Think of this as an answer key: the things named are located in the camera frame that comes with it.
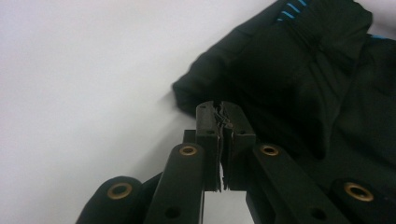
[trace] white background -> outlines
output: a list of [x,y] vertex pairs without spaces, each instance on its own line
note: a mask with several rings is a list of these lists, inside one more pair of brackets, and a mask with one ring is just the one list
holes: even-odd
[[[170,85],[273,1],[0,1],[0,223],[74,223],[118,175],[162,171],[195,122]],[[394,1],[360,1],[396,38]],[[245,193],[205,195],[204,223],[252,223]]]

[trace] black fabric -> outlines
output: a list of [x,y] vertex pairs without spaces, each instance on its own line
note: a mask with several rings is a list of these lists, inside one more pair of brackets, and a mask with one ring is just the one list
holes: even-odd
[[372,14],[351,0],[312,0],[279,22],[287,3],[202,54],[173,85],[177,105],[241,105],[324,188],[351,177],[396,194],[396,42],[367,35]]

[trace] black cloth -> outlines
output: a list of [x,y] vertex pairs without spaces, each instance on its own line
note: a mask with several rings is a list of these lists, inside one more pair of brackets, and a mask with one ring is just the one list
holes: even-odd
[[396,42],[368,35],[372,14],[351,0],[312,0],[279,22],[286,3],[203,53],[173,84],[177,105],[236,103],[323,188],[351,177],[396,198]]

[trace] bolt hole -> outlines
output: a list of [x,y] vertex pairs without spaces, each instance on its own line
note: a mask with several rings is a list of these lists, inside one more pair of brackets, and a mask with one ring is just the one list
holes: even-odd
[[118,200],[127,197],[133,188],[128,183],[117,183],[111,186],[107,191],[107,197],[112,200]]
[[165,216],[167,218],[177,218],[180,216],[180,209],[178,207],[170,207],[166,209]]
[[180,154],[183,156],[192,156],[197,153],[197,149],[195,147],[183,147],[180,149]]
[[117,186],[112,191],[114,194],[121,194],[126,191],[126,187],[125,186]]
[[311,216],[318,220],[322,220],[322,221],[327,219],[326,213],[324,213],[323,210],[321,210],[319,208],[312,208]]
[[192,147],[186,147],[183,150],[185,153],[192,153],[194,151],[194,149],[192,149]]
[[370,190],[358,184],[346,183],[344,189],[347,194],[359,201],[370,202],[374,199],[374,195],[370,192]]
[[268,156],[276,156],[279,154],[279,151],[275,147],[270,147],[270,146],[263,146],[261,148],[262,153]]
[[366,198],[368,196],[368,194],[365,191],[363,191],[362,189],[350,188],[350,191],[352,191],[352,193],[354,193],[357,196],[362,197],[362,198]]

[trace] blue stripe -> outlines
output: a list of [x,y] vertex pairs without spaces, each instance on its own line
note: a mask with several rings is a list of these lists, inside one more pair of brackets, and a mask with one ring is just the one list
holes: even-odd
[[291,7],[291,8],[293,8],[294,11],[300,13],[300,10],[299,10],[297,7],[295,7],[294,5],[292,5],[291,3],[288,3],[288,6]]
[[298,0],[298,1],[301,3],[301,5],[306,7],[306,2],[304,0]]
[[375,38],[375,39],[386,39],[386,37],[384,37],[382,35],[372,35],[372,38]]
[[289,14],[289,12],[282,11],[283,14],[287,15],[288,17],[294,19],[293,15]]

